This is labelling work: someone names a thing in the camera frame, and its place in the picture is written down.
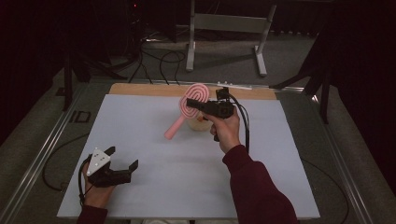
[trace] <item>metal stand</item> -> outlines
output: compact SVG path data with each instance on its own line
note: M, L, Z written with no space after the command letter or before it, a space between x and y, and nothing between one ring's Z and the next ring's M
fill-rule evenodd
M323 122L328 124L327 120L327 105L329 102L329 90L330 90L330 81L332 77L332 72L327 68L313 67L311 69L307 69L305 71L300 71L297 76L291 77L281 83L276 85L269 86L271 89L281 90L285 87L288 87L290 84L301 80L305 77L311 77L306 83L303 93L308 96L314 96L320 86L322 86L322 93L320 98L320 116L323 119Z
M72 87L72 76L73 71L80 82L89 82L91 79L90 72L88 71L86 64L103 71L106 75L114 79L126 79L117 73L104 67L99 62L92 60L87 55L77 52L67 50L64 53L64 111L66 111L73 101L73 87Z
M267 70L265 69L264 59L262 57L262 49L265 40L270 31L271 22L274 17L276 5L271 6L267 18L253 18L253 17L236 17L225 15L211 15L195 13L195 0L191 0L191 18L190 18L190 43L189 52L187 54L186 70L191 72L194 64L194 30L218 30L218 31L235 31L246 33L262 34L260 45L255 46L255 54L257 65L259 66L260 75L265 77Z

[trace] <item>metal frame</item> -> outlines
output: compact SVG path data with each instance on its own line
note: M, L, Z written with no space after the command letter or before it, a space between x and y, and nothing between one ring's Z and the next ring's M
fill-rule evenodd
M354 211L356 213L359 222L361 224L374 223L368 211L368 208L361 196L359 188L355 183L352 174L349 172L349 169L347 168L347 163L344 160L343 155L341 154L341 150L339 149L339 147L335 142L334 136L332 135L332 131L330 130L328 125L325 125L323 123L323 119L320 117L319 114L320 105L318 98L316 96L312 97L311 106L316 112L318 112L318 115L315 116L315 119L317 119L318 122L321 122L323 124L321 125L321 127L323 132L326 133L325 136L327 137L327 141L331 146L330 153L332 154L332 159L334 160L335 167L337 168L338 174L340 175L341 180L343 181L344 187L346 189L346 194L348 195L348 198L354 208Z
M191 0L190 42L187 53L186 70L191 72L193 71L194 67L195 29L236 31L262 34L259 46L255 46L254 49L260 76L267 76L264 58L262 57L262 49L264 48L265 40L267 39L268 33L270 31L275 11L276 5L272 5L267 18L200 14L195 13L195 0Z
M16 215L20 211L24 201L30 193L35 181L41 173L44 164L50 156L52 150L55 148L56 143L61 137L67 122L72 117L74 108L76 107L78 98L86 90L88 84L79 84L75 90L73 101L70 102L68 110L63 112L53 127L49 137L36 155L34 161L30 164L29 168L23 175L20 184L15 189L13 195L7 202L7 206L0 214L0 223L8 224L13 223Z

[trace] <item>table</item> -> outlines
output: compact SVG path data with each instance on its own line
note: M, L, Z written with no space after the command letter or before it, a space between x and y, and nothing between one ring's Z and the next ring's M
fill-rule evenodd
M190 42L187 54L186 70L193 70L195 52L195 29L236 31L262 34L259 46L255 46L254 49L257 65L259 66L260 76L265 77L267 75L267 70L265 68L264 58L262 57L262 49L264 48L265 40L270 31L271 22L274 17L275 11L276 5L271 6L267 18L202 14L195 13L195 0L191 0Z
M78 162L80 164L92 153L94 147L107 149L111 146L116 147L111 164L114 170L125 169L139 159L133 183L117 187L108 205L109 217L236 218L229 173L221 162L222 152L212 150L219 146L212 141L210 133L194 133L185 125L173 140L163 137L166 128L179 115L177 102L187 88L122 83L112 86ZM218 88L209 87L211 97ZM252 158L266 164L279 190L290 198L299 219L319 217L297 148L275 94L266 88L251 91L230 89L230 93L250 111ZM263 122L273 125L262 127ZM262 141L266 147L258 150ZM58 217L79 215L77 173L78 167Z

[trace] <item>white table surface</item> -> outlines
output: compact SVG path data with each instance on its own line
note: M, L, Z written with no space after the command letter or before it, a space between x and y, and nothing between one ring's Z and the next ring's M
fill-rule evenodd
M135 160L132 182L116 187L108 217L158 219L233 219L236 213L230 173L219 143L209 132L184 122L172 140L164 132L180 115L180 97L108 94L72 176L58 217L78 217L78 168L95 147L116 147L113 170ZM297 218L319 217L304 167L278 100L239 100L250 119L250 156L262 161L278 189L291 201ZM245 130L241 119L241 141Z

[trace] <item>cable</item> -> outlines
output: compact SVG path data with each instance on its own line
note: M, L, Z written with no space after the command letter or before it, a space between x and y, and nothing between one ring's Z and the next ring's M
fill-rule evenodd
M72 139L72 140L70 140L70 141L67 141L67 142L61 144L60 146L56 147L56 148L49 154L49 157L47 158L46 162L44 163L43 170L41 171L41 177L42 177L42 179L43 179L43 181L44 181L44 184L45 184L47 187L49 187L50 189L54 189L54 190L60 191L60 192L63 192L63 191L64 191L64 185L67 185L67 184L68 184L67 182L62 182L62 183L61 183L61 187L60 187L60 188L57 188L57 187L53 187L53 186L47 181L47 179L46 179L47 164L48 164L48 162L50 161L50 159L52 158L52 156L55 155L55 153L56 153L57 151L59 151L59 149L61 149L62 147L65 147L66 145L68 145L68 144L70 144L70 143L72 143L72 142L77 141L77 140L80 139L80 138L83 138L83 137L85 137L85 136L88 136L88 134L89 134L89 133L85 133L85 134L83 134L82 136L79 136L79 137L77 137L77 138L74 138L74 139Z
M79 204L81 206L84 204L85 195L88 193L88 191L90 191L90 189L93 186L93 184L92 184L89 189L87 189L84 193L82 192L81 174L82 174L82 170L84 169L84 165L87 162L89 162L90 160L91 160L91 155L82 162L82 164L79 166L79 170L78 170L78 191L79 191L78 197L79 197Z
M145 70L146 78L148 78L149 83L153 84L152 81L151 81L151 78L149 77L149 73L148 73L147 67L145 65L143 65L143 64L142 64L142 67L143 67L143 70Z
M341 186L329 175L327 174L325 171L323 171L322 169L320 169L319 167L317 167L314 163L307 161L303 158L300 157L300 159L308 164L310 164L311 166L313 166L314 168L318 169L319 171L321 171L323 174L325 174L327 177L330 178L330 180L335 184L335 186L337 186L337 188L341 191L341 193L343 194L344 200L346 201L346 214L344 215L343 220L340 222L341 224L345 223L347 220L347 217L349 215L349 203L348 203L348 199L346 194L344 193L343 189L341 188Z
M136 75L137 71L139 70L140 66L143 63L143 54L142 51L139 50L139 65L137 66L137 68L134 70L134 72L132 73L131 77L129 77L128 83L131 83L132 79L134 78L134 75Z
M239 104L239 102L236 100L235 97L233 97L230 93L226 92L226 94L233 99L233 101L235 102L236 106L239 109L239 112L241 113L242 119L244 121L245 124L245 147L247 149L247 153L249 153L249 141L250 141L250 130L249 130L249 123L248 123L248 112L246 111L246 109Z
M168 85L169 85L169 83L168 83L168 81L167 81L167 79L166 79L166 77L164 75L164 72L163 72L163 63L177 63L177 69L176 69L176 71L174 73L174 79L175 79L175 82L177 83L177 85L180 85L178 83L178 80L177 80L177 72L178 72L178 69L180 67L180 63L186 58L186 55L184 53L180 52L180 51L171 50L171 49L159 49L159 50L167 50L168 52L166 52L161 58L159 58L159 57L157 57L155 55L152 55L152 54L150 54L150 53L148 53L148 52L146 52L144 50L142 50L142 52L147 54L148 56L160 61L160 73L161 73L161 76L163 77L163 79L166 81L166 84L168 84ZM170 55L172 53L177 56L177 60L175 60L175 61L167 61L167 60L164 59L166 56L168 56L168 55Z

